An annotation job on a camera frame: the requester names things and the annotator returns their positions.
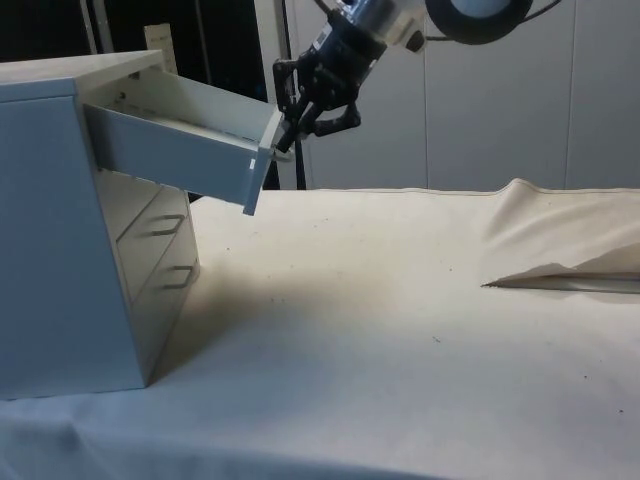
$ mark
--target metal bar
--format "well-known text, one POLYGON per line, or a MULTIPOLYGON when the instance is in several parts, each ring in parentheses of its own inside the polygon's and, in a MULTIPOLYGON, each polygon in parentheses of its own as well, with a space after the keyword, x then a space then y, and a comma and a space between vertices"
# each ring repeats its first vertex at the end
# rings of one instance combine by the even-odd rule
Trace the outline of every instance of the metal bar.
POLYGON ((82 19, 84 20, 84 28, 87 31, 87 40, 89 41, 89 50, 91 54, 98 53, 98 47, 96 46, 96 37, 93 33, 93 25, 91 24, 91 15, 89 14, 89 6, 87 0, 80 0, 80 10, 82 10, 82 19))
POLYGON ((104 53, 113 53, 111 29, 109 27, 109 18, 107 17, 104 0, 93 0, 93 11, 96 14, 96 21, 98 22, 98 33, 100 34, 102 50, 104 53))
POLYGON ((198 19, 198 30, 200 32, 200 45, 202 47, 202 55, 204 55, 204 69, 207 75, 207 83, 211 85, 211 66, 209 65, 209 52, 207 50, 207 37, 204 34, 204 23, 202 22, 202 9, 200 8, 200 0, 195 0, 196 18, 198 19))

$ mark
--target drawer front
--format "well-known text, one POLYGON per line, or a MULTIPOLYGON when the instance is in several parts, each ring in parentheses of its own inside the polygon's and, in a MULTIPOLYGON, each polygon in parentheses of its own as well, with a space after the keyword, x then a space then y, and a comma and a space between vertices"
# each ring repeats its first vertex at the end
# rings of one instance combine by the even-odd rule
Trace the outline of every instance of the drawer front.
POLYGON ((130 302, 138 297, 188 215, 186 194, 164 187, 118 240, 118 254, 130 302))
POLYGON ((191 219, 184 221, 132 308, 132 326, 145 378, 165 344, 199 270, 191 219))
POLYGON ((157 183, 101 170, 96 188, 109 236, 116 241, 162 188, 157 183))

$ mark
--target cabinet side panel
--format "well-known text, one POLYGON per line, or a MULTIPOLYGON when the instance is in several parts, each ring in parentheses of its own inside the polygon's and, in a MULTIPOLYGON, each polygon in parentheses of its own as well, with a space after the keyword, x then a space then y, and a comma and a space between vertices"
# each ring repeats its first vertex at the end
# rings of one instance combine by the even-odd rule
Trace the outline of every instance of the cabinet side panel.
POLYGON ((0 398, 142 386, 72 97, 0 105, 0 398))

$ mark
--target white fabric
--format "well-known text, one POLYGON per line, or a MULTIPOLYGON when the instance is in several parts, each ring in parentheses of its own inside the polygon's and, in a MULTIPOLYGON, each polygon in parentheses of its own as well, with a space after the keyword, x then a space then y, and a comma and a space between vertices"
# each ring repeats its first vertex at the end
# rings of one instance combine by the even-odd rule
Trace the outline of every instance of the white fabric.
POLYGON ((514 180, 495 200, 481 283, 640 273, 640 190, 551 191, 514 180))
POLYGON ((0 478, 638 478, 640 300, 481 288, 499 201, 197 202, 158 380, 0 402, 0 478))

